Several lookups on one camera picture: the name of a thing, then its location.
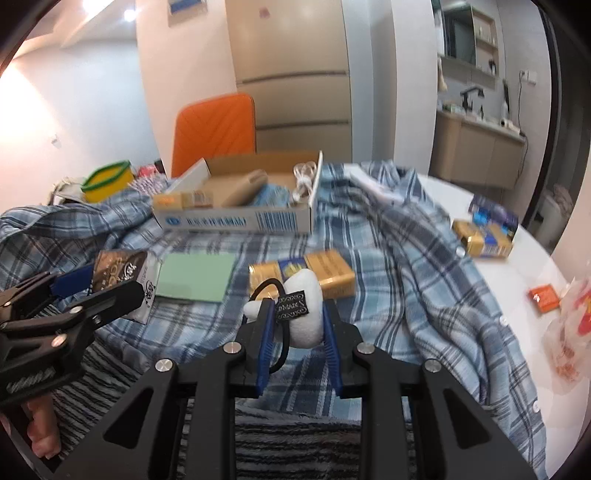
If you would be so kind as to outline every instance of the yellow bowl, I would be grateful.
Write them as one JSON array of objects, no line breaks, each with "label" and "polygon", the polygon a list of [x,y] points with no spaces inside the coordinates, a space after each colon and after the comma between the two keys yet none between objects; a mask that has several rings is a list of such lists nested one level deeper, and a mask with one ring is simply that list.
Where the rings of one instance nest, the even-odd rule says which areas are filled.
[{"label": "yellow bowl", "polygon": [[102,202],[127,187],[134,179],[129,160],[112,163],[96,170],[82,185],[86,201]]}]

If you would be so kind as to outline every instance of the blue package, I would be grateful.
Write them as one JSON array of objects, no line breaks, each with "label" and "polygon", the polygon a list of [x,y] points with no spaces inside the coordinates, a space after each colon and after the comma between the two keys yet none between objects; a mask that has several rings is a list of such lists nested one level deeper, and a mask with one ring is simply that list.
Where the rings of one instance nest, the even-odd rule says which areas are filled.
[{"label": "blue package", "polygon": [[291,192],[287,187],[267,183],[250,203],[251,207],[287,207]]},{"label": "blue package", "polygon": [[476,225],[486,226],[491,222],[496,223],[503,233],[511,241],[513,240],[519,227],[519,218],[512,211],[478,194],[474,195],[468,211],[472,214],[472,221]]}]

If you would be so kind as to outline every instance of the yellow box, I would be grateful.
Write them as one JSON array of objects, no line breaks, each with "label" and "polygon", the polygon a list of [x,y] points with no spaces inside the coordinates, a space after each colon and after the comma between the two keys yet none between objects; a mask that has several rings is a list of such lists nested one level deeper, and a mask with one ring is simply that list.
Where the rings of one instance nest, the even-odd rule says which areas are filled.
[{"label": "yellow box", "polygon": [[80,189],[87,202],[98,203],[127,188],[133,179],[131,163],[129,160],[124,160],[99,168],[88,177]]},{"label": "yellow box", "polygon": [[[355,273],[336,250],[250,265],[248,268],[251,294],[268,278],[277,278],[284,282],[302,268],[309,268],[316,274],[324,299],[339,299],[355,294]],[[276,298],[277,296],[277,289],[274,286],[269,286],[259,294],[257,299]]]},{"label": "yellow box", "polygon": [[454,220],[452,229],[471,257],[506,258],[513,250],[513,243],[495,223],[477,226],[472,222]]}]

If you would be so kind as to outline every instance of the green rim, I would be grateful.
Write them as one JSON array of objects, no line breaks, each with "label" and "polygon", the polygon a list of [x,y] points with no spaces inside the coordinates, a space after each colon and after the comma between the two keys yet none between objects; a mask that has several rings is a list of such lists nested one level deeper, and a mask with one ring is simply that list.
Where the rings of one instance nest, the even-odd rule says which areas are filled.
[{"label": "green rim", "polygon": [[[113,173],[113,175],[110,178],[104,179],[103,181],[100,181],[99,183],[96,183],[94,185],[89,185],[89,183],[92,182],[92,179],[95,178],[99,173],[102,173],[105,170],[110,170],[114,167],[119,167],[119,170],[117,172]],[[96,189],[100,189],[102,187],[105,187],[109,183],[112,183],[115,180],[119,179],[119,177],[121,175],[123,175],[125,173],[125,171],[130,167],[131,167],[131,162],[129,160],[118,161],[115,163],[111,163],[109,165],[105,165],[104,167],[101,167],[98,170],[96,170],[90,177],[88,177],[88,180],[86,180],[84,182],[84,184],[82,185],[82,187],[80,187],[80,189],[83,192],[91,192],[92,190],[96,190]]]}]

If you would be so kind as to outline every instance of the cardboard box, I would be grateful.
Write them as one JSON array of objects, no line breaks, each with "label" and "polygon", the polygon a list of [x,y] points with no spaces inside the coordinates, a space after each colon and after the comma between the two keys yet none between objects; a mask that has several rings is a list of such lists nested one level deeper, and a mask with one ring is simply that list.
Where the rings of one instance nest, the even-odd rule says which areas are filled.
[{"label": "cardboard box", "polygon": [[[267,172],[269,183],[292,189],[296,186],[294,166],[309,161],[316,163],[318,174],[306,204],[296,207],[216,206],[226,190],[224,185],[259,168]],[[154,216],[165,230],[312,233],[322,164],[321,151],[264,152],[201,159],[179,177],[166,193],[193,192],[205,186],[204,191],[211,190],[213,195],[213,207],[154,209]]]}]

